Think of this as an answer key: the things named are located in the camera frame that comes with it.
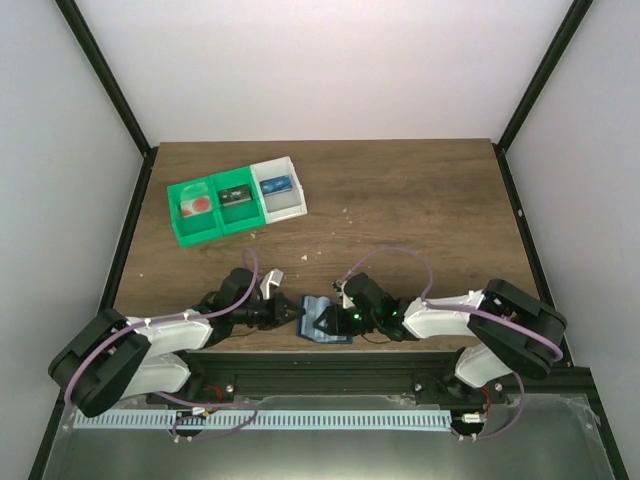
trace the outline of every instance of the white wall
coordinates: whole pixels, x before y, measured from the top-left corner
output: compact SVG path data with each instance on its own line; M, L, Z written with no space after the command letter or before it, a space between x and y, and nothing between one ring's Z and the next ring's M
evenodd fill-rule
M78 0L153 144L497 140L571 0Z
M0 476L18 479L59 390L48 364L96 312L141 159L53 1L3 2L0 39Z
M594 2L508 156L568 338L640 478L640 3Z

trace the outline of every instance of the blue packaged item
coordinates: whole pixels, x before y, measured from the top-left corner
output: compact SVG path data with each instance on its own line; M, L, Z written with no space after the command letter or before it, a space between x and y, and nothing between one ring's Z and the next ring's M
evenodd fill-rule
M316 343L353 343L353 337L327 335L313 328L313 322L331 305L331 300L329 300L328 297L303 295L300 303L305 310L305 314L298 319L298 329L296 333L300 338L305 338Z
M263 195L288 192L292 188L289 175L282 175L281 177L270 178L260 182L260 190L262 190Z

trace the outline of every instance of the red circle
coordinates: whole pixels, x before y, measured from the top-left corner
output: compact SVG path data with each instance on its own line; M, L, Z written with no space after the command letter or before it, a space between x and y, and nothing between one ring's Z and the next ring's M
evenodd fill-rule
M191 207L196 212L204 212L206 210L209 210L209 208L211 207L211 200L209 200L209 197L196 198L191 204Z

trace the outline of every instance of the wooden tabletop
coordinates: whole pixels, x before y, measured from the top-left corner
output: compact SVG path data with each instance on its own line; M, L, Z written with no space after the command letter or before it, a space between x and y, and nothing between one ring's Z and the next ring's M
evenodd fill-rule
M180 248L169 219L167 187L216 172L290 156L308 215ZM481 289L504 278L535 295L533 277L489 140L164 143L142 205L115 307L155 316L188 308L217 290L252 247L260 271L285 273L280 291L334 298L331 283L369 251L395 245L426 257L430 297ZM417 296L424 268L401 253L363 266L395 296ZM247 333L236 327L234 335ZM383 341L379 334L368 336ZM319 345L295 324L230 338L225 351L455 350L475 342L436 337L420 342Z

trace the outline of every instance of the white perforated rail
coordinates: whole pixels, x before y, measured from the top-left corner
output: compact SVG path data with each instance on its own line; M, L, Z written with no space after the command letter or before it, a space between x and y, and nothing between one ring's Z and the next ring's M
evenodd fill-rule
M187 419L180 428L226 430L247 420L252 411L220 410L204 420ZM176 422L166 410L109 410L94 418L77 413L74 428L164 430ZM451 412L435 410L260 410L247 430L411 430L449 431Z

